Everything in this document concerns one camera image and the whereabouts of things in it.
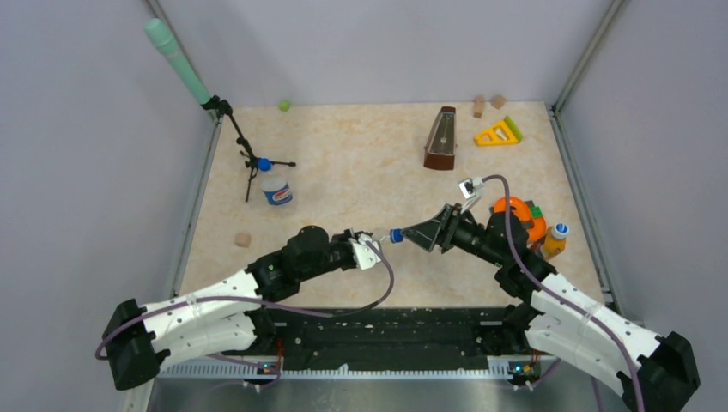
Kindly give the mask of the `blue bottle cap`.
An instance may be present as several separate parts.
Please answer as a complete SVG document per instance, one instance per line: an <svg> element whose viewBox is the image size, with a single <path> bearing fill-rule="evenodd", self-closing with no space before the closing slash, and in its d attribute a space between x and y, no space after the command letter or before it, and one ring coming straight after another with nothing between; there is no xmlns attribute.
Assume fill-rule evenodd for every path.
<svg viewBox="0 0 728 412"><path fill-rule="evenodd" d="M403 242L403 232L401 228L393 228L389 231L389 240L392 244Z"/></svg>

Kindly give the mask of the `clear crushed plastic bottle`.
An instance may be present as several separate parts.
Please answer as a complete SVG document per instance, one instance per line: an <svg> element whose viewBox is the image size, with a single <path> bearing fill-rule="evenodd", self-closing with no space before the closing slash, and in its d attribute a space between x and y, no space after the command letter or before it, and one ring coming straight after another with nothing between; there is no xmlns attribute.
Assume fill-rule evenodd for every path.
<svg viewBox="0 0 728 412"><path fill-rule="evenodd" d="M381 245L390 244L392 242L391 229L389 228L376 228L373 231L367 231L366 235Z"/></svg>

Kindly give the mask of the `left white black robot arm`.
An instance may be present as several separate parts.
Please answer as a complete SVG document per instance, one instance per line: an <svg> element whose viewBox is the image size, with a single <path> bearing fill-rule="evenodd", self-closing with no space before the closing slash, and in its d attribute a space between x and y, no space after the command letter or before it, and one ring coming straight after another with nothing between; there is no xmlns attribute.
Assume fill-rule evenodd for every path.
<svg viewBox="0 0 728 412"><path fill-rule="evenodd" d="M134 299L118 304L94 357L110 367L115 389L127 391L203 356L248 349L266 354L276 340L270 309L323 315L283 304L301 283L381 261L381 244L371 233L330 236L322 227L303 227L281 249L208 287L146 305Z"/></svg>

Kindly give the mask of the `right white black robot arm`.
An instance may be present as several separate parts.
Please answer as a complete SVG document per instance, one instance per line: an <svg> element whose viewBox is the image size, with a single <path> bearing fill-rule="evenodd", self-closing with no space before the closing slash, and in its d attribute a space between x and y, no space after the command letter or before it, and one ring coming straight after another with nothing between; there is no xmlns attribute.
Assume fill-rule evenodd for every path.
<svg viewBox="0 0 728 412"><path fill-rule="evenodd" d="M680 411L700 387L684 336L661 336L580 291L529 249L513 213L494 213L482 224L447 204L402 233L425 251L458 248L498 266L496 281L521 301L503 322L503 341L515 354L552 354L608 386L631 411Z"/></svg>

